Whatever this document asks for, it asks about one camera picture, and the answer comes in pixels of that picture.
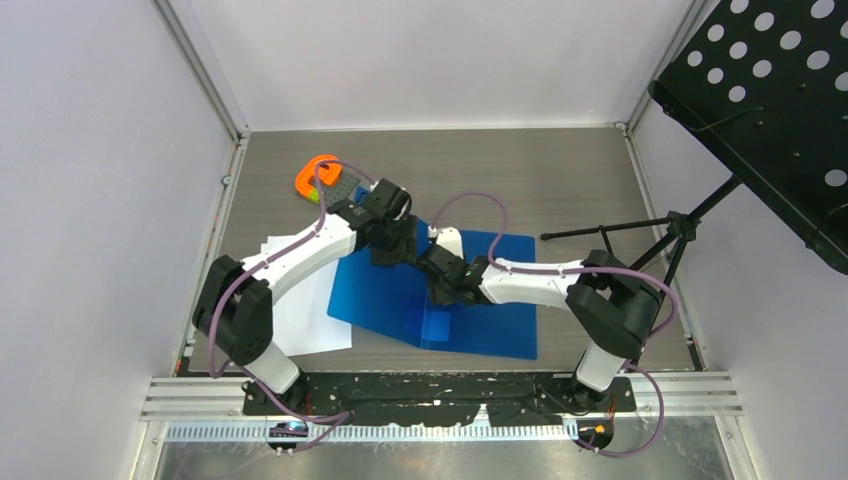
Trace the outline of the blue plastic folder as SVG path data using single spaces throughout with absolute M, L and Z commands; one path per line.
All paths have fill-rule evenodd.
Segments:
M 436 305 L 422 272 L 376 266 L 368 250 L 338 261 L 327 314 L 424 350 L 538 358 L 535 306 Z

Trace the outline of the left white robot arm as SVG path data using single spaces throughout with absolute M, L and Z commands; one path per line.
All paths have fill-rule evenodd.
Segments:
M 298 412 L 307 398 L 299 367 L 273 340 L 273 307 L 294 286 L 363 249 L 392 266 L 411 264 L 418 220 L 410 194 L 387 179 L 360 201 L 322 205 L 318 219 L 290 244 L 243 260 L 222 255 L 210 266 L 191 315 L 192 325 L 268 390 L 280 412 Z

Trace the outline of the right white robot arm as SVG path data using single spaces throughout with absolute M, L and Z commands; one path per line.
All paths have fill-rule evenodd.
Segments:
M 571 312 L 590 338 L 567 389 L 581 410 L 596 410 L 610 398 L 612 381 L 641 355 L 660 310 L 661 296 L 644 276 L 601 250 L 559 265 L 484 256 L 467 262 L 431 244 L 415 266 L 436 304 L 522 303 Z

